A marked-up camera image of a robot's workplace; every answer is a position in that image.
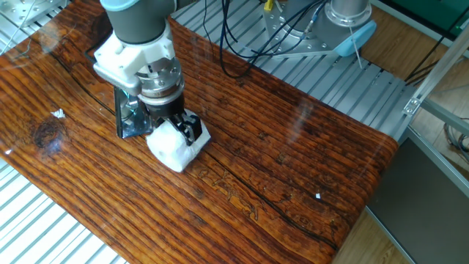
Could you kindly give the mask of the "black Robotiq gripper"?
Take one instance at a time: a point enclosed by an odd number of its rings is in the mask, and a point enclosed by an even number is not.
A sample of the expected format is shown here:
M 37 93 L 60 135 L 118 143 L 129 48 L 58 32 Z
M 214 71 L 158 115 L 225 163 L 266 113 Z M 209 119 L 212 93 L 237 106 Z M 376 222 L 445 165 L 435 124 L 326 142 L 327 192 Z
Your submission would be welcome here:
M 152 119 L 152 127 L 158 128 L 168 117 L 174 129 L 180 133 L 185 143 L 191 146 L 202 134 L 202 121 L 195 114 L 185 112 L 185 99 L 181 94 L 170 103 L 160 106 L 146 104 L 147 111 Z

